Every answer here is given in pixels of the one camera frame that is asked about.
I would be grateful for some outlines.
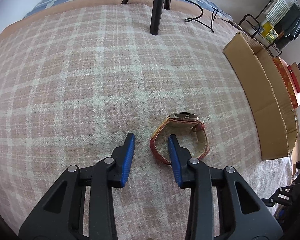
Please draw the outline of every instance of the leather strap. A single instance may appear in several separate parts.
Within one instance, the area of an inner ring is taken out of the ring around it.
[[[203,149],[203,153],[197,157],[198,159],[204,158],[210,151],[209,145],[208,145],[208,140],[207,140],[207,135],[205,132],[205,126],[202,122],[200,121],[181,121],[181,120],[175,120],[171,118],[167,118],[161,125],[160,127],[153,133],[151,139],[150,139],[150,148],[151,151],[154,155],[154,157],[161,161],[164,164],[171,165],[171,162],[166,160],[164,157],[161,156],[161,154],[158,152],[157,147],[155,146],[155,140],[157,139],[157,136],[159,133],[162,131],[162,129],[166,125],[174,126],[174,127],[185,127],[185,128],[192,128],[192,131],[196,133],[198,142],[203,143],[205,145]]]

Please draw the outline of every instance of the wristwatch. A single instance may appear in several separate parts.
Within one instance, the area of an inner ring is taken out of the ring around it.
[[[164,164],[171,165],[167,159],[162,157],[155,146],[155,140],[157,136],[162,131],[162,129],[166,126],[174,126],[174,127],[184,127],[184,128],[192,128],[192,131],[196,133],[198,142],[204,145],[202,149],[202,154],[197,157],[198,159],[204,158],[210,151],[207,135],[205,132],[205,126],[202,122],[198,120],[198,116],[196,114],[191,113],[174,113],[167,117],[167,119],[160,125],[160,127],[154,132],[150,139],[150,148],[154,155],[154,157],[161,161]]]

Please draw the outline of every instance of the checkered cloth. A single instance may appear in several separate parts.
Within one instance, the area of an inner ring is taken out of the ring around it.
[[[237,30],[216,19],[212,33],[164,10],[153,36],[151,10],[79,8],[0,39],[0,214],[15,232],[67,166],[94,165],[133,132],[128,183],[113,190],[119,239],[183,239],[190,191],[149,148],[174,112],[196,113],[211,148],[204,161],[234,166],[260,197],[290,182],[289,158],[261,161],[247,98],[222,53]],[[164,156],[170,133],[191,153],[202,150],[190,130],[167,128],[157,140]],[[87,217],[84,227],[87,234]]]

